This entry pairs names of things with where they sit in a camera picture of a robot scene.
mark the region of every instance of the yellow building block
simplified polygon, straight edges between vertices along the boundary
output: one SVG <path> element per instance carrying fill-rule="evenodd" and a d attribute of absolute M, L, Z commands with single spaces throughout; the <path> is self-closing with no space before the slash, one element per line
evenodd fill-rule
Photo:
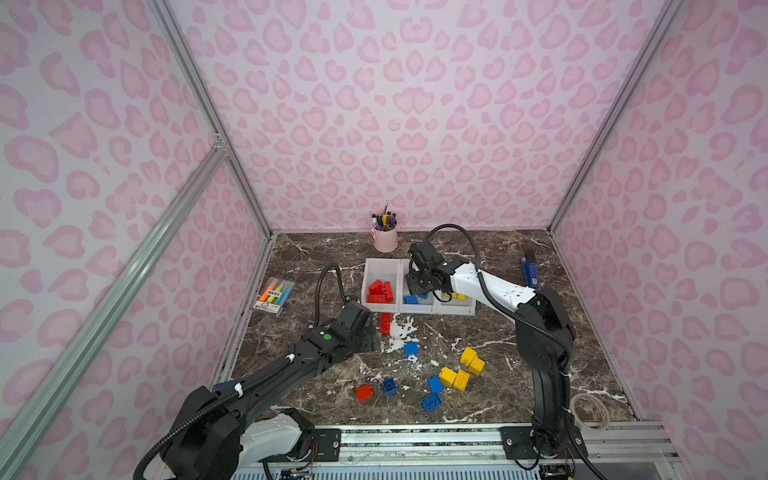
<path fill-rule="evenodd" d="M 451 370 L 448 367 L 444 367 L 442 369 L 442 372 L 440 372 L 440 375 L 438 375 L 438 378 L 445 386 L 451 386 L 453 385 L 453 382 L 456 380 L 456 372 Z"/>
<path fill-rule="evenodd" d="M 453 382 L 453 388 L 461 390 L 462 392 L 467 389 L 467 382 L 469 382 L 470 375 L 464 370 L 459 370 L 456 375 L 456 380 Z"/>
<path fill-rule="evenodd" d="M 482 367 L 485 366 L 485 362 L 480 360 L 479 357 L 475 357 L 472 360 L 472 363 L 469 364 L 469 372 L 474 373 L 475 375 L 480 375 L 480 372 L 482 372 Z"/>
<path fill-rule="evenodd" d="M 461 359 L 462 365 L 469 366 L 469 364 L 472 363 L 472 360 L 474 360 L 477 355 L 478 353 L 475 350 L 469 347 L 465 348 L 464 353 L 462 353 L 462 359 Z"/>

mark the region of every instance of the red building block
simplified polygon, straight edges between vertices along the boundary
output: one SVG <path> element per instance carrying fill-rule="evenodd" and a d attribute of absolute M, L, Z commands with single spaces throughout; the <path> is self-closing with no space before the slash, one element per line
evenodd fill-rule
<path fill-rule="evenodd" d="M 367 399 L 373 396 L 373 387 L 370 385 L 364 385 L 355 390 L 355 393 L 357 393 L 358 402 L 365 402 Z"/>
<path fill-rule="evenodd" d="M 389 282 L 384 283 L 384 296 L 386 297 L 387 303 L 395 302 L 395 294 L 392 293 L 392 285 Z"/>
<path fill-rule="evenodd" d="M 382 335 L 389 335 L 389 327 L 392 325 L 392 314 L 382 313 L 381 323 L 379 324 L 379 331 Z"/>
<path fill-rule="evenodd" d="M 368 293 L 371 295 L 384 295 L 384 284 L 381 280 L 371 283 L 368 287 Z"/>

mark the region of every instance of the diagonal metal bar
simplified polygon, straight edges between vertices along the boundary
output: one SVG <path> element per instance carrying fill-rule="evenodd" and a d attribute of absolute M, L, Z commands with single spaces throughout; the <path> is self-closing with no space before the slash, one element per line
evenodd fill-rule
<path fill-rule="evenodd" d="M 576 174 L 568 185 L 568 189 L 565 191 L 563 201 L 560 202 L 558 210 L 552 217 L 552 222 L 549 224 L 550 232 L 556 232 L 557 229 L 563 223 L 568 210 L 574 203 L 576 196 L 581 189 L 581 186 L 587 180 L 589 172 L 592 167 L 598 162 L 600 154 L 603 151 L 603 146 L 611 134 L 614 132 L 616 126 L 621 120 L 622 115 L 627 110 L 632 97 L 637 89 L 640 87 L 643 78 L 645 78 L 648 69 L 654 63 L 654 60 L 661 52 L 664 42 L 669 38 L 670 33 L 674 29 L 677 20 L 682 16 L 681 13 L 685 10 L 684 6 L 688 0 L 667 0 L 664 6 L 661 8 L 661 13 L 656 18 L 656 21 L 651 27 L 648 37 L 645 39 L 640 52 L 634 59 L 634 63 L 627 73 L 627 78 L 621 85 L 621 89 L 616 95 L 614 103 L 611 105 L 611 109 L 605 116 L 605 120 L 600 125 L 598 132 L 594 136 L 594 140 L 587 149 L 587 153 L 584 154 L 584 160 L 581 161 Z"/>
<path fill-rule="evenodd" d="M 223 148 L 228 153 L 227 162 L 235 173 L 234 176 L 237 181 L 237 186 L 245 196 L 248 207 L 256 216 L 262 235 L 267 238 L 271 237 L 272 230 L 270 229 L 270 225 L 264 216 L 263 210 L 261 210 L 256 194 L 253 192 L 253 188 L 250 186 L 243 165 L 237 159 L 234 151 L 232 151 L 232 143 L 230 142 L 227 131 L 221 121 L 221 117 L 219 117 L 216 106 L 211 99 L 210 93 L 205 86 L 205 82 L 203 82 L 203 77 L 197 70 L 197 65 L 195 64 L 195 60 L 184 40 L 184 33 L 179 26 L 174 10 L 170 7 L 167 0 L 146 0 L 146 2 L 154 14 L 157 26 L 160 31 L 163 32 L 163 36 L 165 37 L 171 52 L 174 54 L 176 62 L 179 64 L 181 72 L 184 74 L 184 78 L 187 79 L 187 83 L 191 86 L 192 95 L 200 105 L 202 114 L 210 126 L 211 131 L 216 135 L 219 141 L 223 142 Z"/>
<path fill-rule="evenodd" d="M 58 359 L 0 443 L 0 480 L 24 468 L 225 158 L 214 146 Z"/>

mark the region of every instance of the pink heart pattern wallpaper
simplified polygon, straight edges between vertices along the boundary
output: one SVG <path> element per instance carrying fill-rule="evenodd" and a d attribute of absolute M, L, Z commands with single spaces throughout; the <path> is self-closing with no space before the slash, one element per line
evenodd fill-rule
<path fill-rule="evenodd" d="M 556 235 L 692 480 L 768 478 L 767 7 L 691 4 Z"/>
<path fill-rule="evenodd" d="M 547 226 L 663 4 L 170 3 L 281 230 Z"/>
<path fill-rule="evenodd" d="M 1 435 L 213 138 L 141 0 L 0 4 Z"/>
<path fill-rule="evenodd" d="M 187 394 L 210 385 L 264 242 L 258 231 L 222 165 L 21 479 L 131 477 Z"/>

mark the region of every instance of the brown marble tabletop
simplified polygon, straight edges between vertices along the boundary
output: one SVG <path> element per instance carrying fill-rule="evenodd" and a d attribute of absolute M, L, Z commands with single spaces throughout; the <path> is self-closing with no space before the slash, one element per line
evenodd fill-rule
<path fill-rule="evenodd" d="M 526 247 L 534 248 L 539 281 L 558 291 L 577 332 L 571 394 L 593 393 L 607 406 L 611 420 L 633 419 L 546 232 L 476 231 L 472 235 L 481 250 L 483 269 L 513 283 L 525 284 L 520 257 Z M 285 352 L 314 323 L 315 285 L 326 264 L 338 263 L 345 291 L 358 296 L 367 257 L 406 258 L 410 244 L 424 236 L 423 232 L 401 232 L 394 252 L 379 253 L 369 233 L 280 234 L 266 278 L 285 278 L 296 286 L 280 316 L 261 312 L 251 316 L 233 377 L 245 376 Z M 458 232 L 440 232 L 432 243 L 446 257 L 463 255 L 474 261 L 471 247 Z M 335 317 L 341 306 L 331 272 L 323 284 L 321 325 Z M 378 327 L 378 313 L 373 321 Z M 295 407 L 317 425 L 530 421 L 531 372 L 518 355 L 514 326 L 501 314 L 478 302 L 474 316 L 399 314 L 393 323 L 401 332 L 405 329 L 404 336 L 418 341 L 416 363 L 408 361 L 402 349 L 388 353 L 393 342 L 390 336 L 379 335 L 378 352 L 356 354 L 332 366 L 294 389 L 273 410 Z M 458 371 L 466 346 L 485 360 L 482 374 L 472 376 L 465 392 L 447 388 L 441 394 L 442 406 L 425 412 L 422 399 L 430 393 L 427 378 L 437 376 L 443 366 Z M 390 377 L 395 379 L 398 393 L 386 397 L 382 381 Z M 366 383 L 373 385 L 375 395 L 361 403 L 355 388 Z M 588 409 L 579 409 L 579 413 L 585 421 L 598 419 Z"/>

